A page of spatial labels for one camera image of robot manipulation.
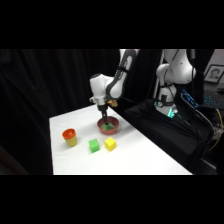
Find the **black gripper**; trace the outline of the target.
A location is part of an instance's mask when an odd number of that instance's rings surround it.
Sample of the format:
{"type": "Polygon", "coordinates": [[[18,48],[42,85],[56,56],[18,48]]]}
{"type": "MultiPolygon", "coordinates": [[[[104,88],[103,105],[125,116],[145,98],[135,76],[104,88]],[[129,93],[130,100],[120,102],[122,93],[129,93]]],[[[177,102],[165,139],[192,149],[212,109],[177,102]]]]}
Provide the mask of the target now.
{"type": "Polygon", "coordinates": [[[108,105],[104,104],[104,105],[97,105],[98,110],[101,112],[102,114],[102,123],[107,125],[109,124],[107,117],[107,109],[108,109],[108,105]]]}

